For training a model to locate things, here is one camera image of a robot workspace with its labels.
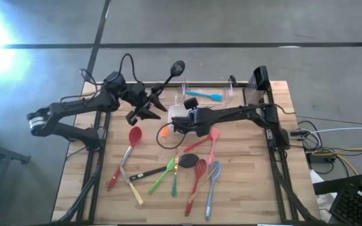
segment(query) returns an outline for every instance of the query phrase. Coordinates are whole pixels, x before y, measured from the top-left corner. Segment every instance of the white cable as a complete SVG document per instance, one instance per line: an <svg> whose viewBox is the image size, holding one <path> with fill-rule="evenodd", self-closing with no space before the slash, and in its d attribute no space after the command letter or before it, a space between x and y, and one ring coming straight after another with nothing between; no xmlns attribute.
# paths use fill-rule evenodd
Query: white cable
<svg viewBox="0 0 362 226"><path fill-rule="evenodd" d="M314 134L314 132L312 132L312 131L309 130L309 129L302 129L302 128L301 128L301 130L310 132L310 133L318 140L318 145L317 145L315 148L322 147L321 139L319 139L319 136L318 136L317 134Z"/></svg>
<svg viewBox="0 0 362 226"><path fill-rule="evenodd" d="M312 131L312 132L311 132L311 134L314 134L314 133L317 133L317 132L339 131L339 130L351 130L351 129L362 129L362 127L323 129L323 130L320 130L320 131Z"/></svg>

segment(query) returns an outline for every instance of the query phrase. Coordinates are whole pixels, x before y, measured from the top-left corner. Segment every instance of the blue spatula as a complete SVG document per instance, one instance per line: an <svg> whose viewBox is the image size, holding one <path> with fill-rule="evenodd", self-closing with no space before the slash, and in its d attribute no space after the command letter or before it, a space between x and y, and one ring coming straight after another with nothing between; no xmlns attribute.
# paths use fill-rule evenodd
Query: blue spatula
<svg viewBox="0 0 362 226"><path fill-rule="evenodd" d="M194 92L194 91L186 91L186 94L197 95L197 96L201 96L201 97L208 97L215 101L222 101L222 96L220 94L203 94L203 93Z"/></svg>

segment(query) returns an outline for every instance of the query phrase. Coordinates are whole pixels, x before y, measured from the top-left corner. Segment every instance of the blue spoon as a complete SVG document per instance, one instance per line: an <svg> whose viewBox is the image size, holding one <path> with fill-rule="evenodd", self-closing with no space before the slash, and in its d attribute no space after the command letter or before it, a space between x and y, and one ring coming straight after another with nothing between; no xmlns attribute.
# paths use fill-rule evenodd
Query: blue spoon
<svg viewBox="0 0 362 226"><path fill-rule="evenodd" d="M197 95L197 96L201 96L201 97L208 97L212 100L222 101L222 96L220 94L203 94L203 93L194 92L194 91L186 91L186 94Z"/></svg>
<svg viewBox="0 0 362 226"><path fill-rule="evenodd" d="M220 172L221 172L221 164L219 161L214 161L211 165L211 168L209 170L209 172L211 172L212 170L215 169L215 172L212 174L211 176L211 181L212 181L212 185L211 185L211 191L209 192L209 198L207 199L207 205L206 205L206 217L205 220L209 221L210 217L211 217L211 208L212 208L212 199L213 199L213 188L214 188L214 184L216 182L216 179L219 177Z"/></svg>

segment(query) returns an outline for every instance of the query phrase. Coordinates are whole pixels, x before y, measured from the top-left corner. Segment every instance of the wooden table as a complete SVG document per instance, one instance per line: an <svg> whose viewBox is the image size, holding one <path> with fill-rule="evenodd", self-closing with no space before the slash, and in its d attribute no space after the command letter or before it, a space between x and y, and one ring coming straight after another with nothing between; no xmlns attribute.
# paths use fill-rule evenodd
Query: wooden table
<svg viewBox="0 0 362 226"><path fill-rule="evenodd" d="M287 83L285 81L272 82L271 86L275 103L282 106L287 112L293 112ZM90 93L93 90L94 87L86 83L83 93ZM216 89L209 88L201 90L206 93L218 92ZM179 101L173 97L177 92L175 89L166 89L160 100L168 107ZM241 104L243 104L242 88L236 88L234 89L233 100L227 107L236 107ZM215 160L221 162L222 171L214 187L210 222L205 221L210 183L207 183L196 196L190 215L184 216L185 206L195 180L193 168L179 169L176 197L171 196L173 173L166 175L151 195L148 194L149 187L160 174L134 181L133 184L144 201L143 206L138 205L130 187L125 183L122 176L118 179L115 187L107 192L106 188L112 174L129 146L128 132L131 126L126 122L125 115L131 109L128 103L122 101L119 110L111 114L95 223L232 224L277 223L280 221L265 133L262 128L251 121L226 122L215 125L221 132L216 143ZM164 123L167 123L168 116L166 112L152 109L162 117L162 120L138 121L137 126L141 127L143 137L124 165L129 176L165 166L175 155L176 150L163 149L157 145L156 133ZM294 115L283 114L280 109L278 115L284 129L297 128L297 120ZM75 126L90 127L94 122L94 116L94 112L78 115ZM184 147L201 139L195 135L188 135L178 148L180 154L184 152ZM160 141L164 141L167 146L173 146L179 140L180 135L170 135L166 140L160 138ZM299 145L297 141L292 141L292 144ZM72 143L69 147L69 153L81 147L80 142ZM190 153L207 159L210 148L211 142L206 142ZM60 218L78 196L84 177L86 159L87 152L83 151L71 156L66 162L53 212L53 220ZM319 217L316 196L302 149L292 147L288 150L288 167L294 192L311 214ZM89 200L86 201L86 211L89 211Z"/></svg>

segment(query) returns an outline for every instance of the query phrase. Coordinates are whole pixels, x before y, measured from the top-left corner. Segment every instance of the green spoon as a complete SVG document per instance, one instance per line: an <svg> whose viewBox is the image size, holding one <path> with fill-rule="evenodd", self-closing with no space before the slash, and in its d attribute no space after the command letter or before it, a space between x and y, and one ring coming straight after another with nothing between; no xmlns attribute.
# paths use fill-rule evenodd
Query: green spoon
<svg viewBox="0 0 362 226"><path fill-rule="evenodd" d="M174 170L175 168L175 159L174 157L167 163L167 169L166 171L164 171L164 173L159 177L159 179L156 180L156 182L150 187L149 189L149 194L152 194L157 186L160 184L160 182L162 181L162 179L164 178L164 176L166 175L167 172L170 172L171 170Z"/></svg>

